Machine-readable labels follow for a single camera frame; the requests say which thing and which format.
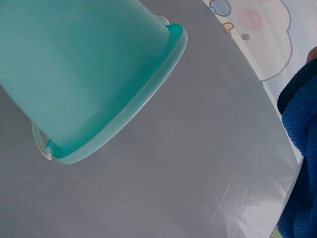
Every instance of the table surface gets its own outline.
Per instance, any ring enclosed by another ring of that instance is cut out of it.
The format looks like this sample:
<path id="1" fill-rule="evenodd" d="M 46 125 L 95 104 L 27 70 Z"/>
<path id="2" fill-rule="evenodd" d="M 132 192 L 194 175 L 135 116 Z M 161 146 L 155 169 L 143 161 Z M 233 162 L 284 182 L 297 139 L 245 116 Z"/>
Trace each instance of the table surface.
<path id="1" fill-rule="evenodd" d="M 183 24 L 175 71 L 107 145 L 44 159 L 0 89 L 2 238 L 268 237 L 298 165 L 256 75 L 199 0 L 144 0 Z"/>

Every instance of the teal bucket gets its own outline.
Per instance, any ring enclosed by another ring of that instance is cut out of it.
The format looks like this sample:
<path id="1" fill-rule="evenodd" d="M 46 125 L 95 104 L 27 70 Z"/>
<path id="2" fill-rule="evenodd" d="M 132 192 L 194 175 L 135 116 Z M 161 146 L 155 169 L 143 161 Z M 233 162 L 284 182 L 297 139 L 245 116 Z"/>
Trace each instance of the teal bucket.
<path id="1" fill-rule="evenodd" d="M 63 164 L 114 137 L 187 44 L 182 26 L 137 0 L 4 0 L 0 29 L 0 84 L 31 119 L 41 153 Z"/>

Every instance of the pink circle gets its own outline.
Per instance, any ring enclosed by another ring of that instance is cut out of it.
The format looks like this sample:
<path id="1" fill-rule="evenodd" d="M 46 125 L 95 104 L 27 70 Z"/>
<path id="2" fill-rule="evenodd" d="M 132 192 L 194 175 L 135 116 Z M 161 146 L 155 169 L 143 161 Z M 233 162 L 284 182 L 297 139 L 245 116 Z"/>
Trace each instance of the pink circle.
<path id="1" fill-rule="evenodd" d="M 263 26 L 261 14 L 253 8 L 238 12 L 238 22 L 244 29 L 249 31 L 258 31 Z"/>

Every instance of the blue towel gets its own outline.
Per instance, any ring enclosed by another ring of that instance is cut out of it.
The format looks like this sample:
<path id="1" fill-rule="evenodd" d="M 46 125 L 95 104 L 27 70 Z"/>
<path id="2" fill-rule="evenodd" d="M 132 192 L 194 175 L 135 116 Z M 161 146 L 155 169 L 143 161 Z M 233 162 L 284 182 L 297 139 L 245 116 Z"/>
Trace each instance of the blue towel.
<path id="1" fill-rule="evenodd" d="M 278 109 L 304 161 L 277 227 L 284 238 L 317 238 L 317 59 L 286 86 Z"/>

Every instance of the cartoon character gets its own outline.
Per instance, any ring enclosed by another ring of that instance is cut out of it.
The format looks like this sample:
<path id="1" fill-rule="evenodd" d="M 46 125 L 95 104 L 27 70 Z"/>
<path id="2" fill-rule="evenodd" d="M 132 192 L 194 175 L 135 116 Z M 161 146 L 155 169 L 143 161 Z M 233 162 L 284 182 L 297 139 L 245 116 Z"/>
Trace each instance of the cartoon character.
<path id="1" fill-rule="evenodd" d="M 293 53 L 289 35 L 291 15 L 281 0 L 228 0 L 231 13 L 219 20 L 237 42 L 244 45 L 253 57 L 264 79 L 279 75 L 290 62 Z M 219 4 L 211 5 L 221 12 Z"/>
<path id="2" fill-rule="evenodd" d="M 214 14 L 219 16 L 228 16 L 231 13 L 231 6 L 227 0 L 211 0 L 209 7 Z"/>

